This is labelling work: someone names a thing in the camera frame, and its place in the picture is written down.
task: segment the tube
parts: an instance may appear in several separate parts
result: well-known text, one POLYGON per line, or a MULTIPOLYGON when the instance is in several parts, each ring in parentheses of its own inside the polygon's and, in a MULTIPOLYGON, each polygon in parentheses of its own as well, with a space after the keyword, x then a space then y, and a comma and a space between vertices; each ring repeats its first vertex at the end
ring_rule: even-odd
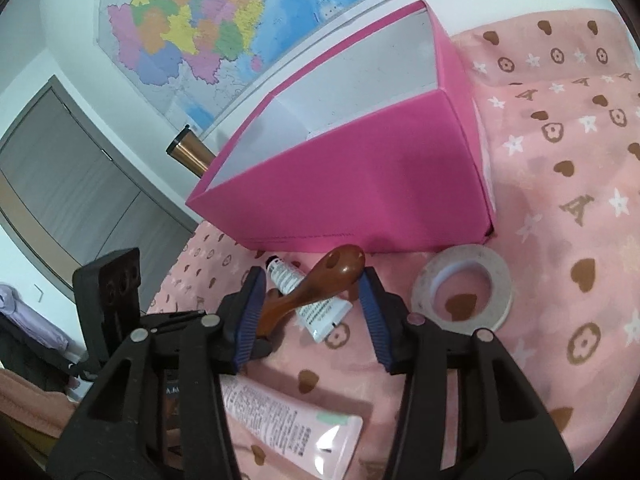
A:
MULTIPOLYGON (((289 294, 305 278, 304 272, 277 256, 269 258, 266 267, 271 280, 282 294, 289 294)), ((352 306, 349 301, 334 296, 328 300, 301 306, 296 309, 296 315, 309 330, 314 341, 319 343, 325 340, 352 306)))
POLYGON ((226 412, 254 436, 321 480, 342 480, 362 419, 326 412, 244 376, 220 375, 226 412))

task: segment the purple clothing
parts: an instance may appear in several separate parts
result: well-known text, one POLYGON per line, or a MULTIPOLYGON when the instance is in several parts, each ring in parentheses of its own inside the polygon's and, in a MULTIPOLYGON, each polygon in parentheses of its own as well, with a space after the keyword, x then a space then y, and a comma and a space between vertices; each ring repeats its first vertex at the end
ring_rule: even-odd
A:
POLYGON ((41 345, 53 348, 60 353, 66 351, 69 345, 68 336, 19 300, 14 290, 7 285, 0 285, 0 314, 41 345))

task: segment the pink box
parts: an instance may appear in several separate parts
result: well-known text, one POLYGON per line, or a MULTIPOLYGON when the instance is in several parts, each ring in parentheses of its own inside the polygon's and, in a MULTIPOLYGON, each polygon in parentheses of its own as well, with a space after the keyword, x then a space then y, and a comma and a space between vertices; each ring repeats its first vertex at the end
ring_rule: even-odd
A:
POLYGON ((494 208, 481 135, 455 47, 415 2, 270 92, 187 205, 254 250, 482 243, 494 208))

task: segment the copper cylinder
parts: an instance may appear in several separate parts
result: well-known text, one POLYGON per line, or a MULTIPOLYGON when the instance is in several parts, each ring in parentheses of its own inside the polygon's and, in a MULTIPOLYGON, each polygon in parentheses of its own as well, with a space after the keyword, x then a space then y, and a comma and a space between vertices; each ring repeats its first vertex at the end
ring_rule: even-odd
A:
POLYGON ((215 158, 215 155, 191 131, 188 124, 175 137, 166 152, 198 178, 202 178, 215 158))

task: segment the brown spoon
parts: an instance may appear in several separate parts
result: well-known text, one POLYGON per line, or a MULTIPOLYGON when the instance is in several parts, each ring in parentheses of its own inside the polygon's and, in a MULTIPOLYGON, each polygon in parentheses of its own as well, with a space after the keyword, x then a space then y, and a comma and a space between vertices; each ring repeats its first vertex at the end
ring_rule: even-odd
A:
POLYGON ((262 307, 256 334, 269 336, 292 310, 327 300, 348 290, 364 271, 364 251, 356 245, 343 245, 327 253, 289 294, 268 300, 262 307))

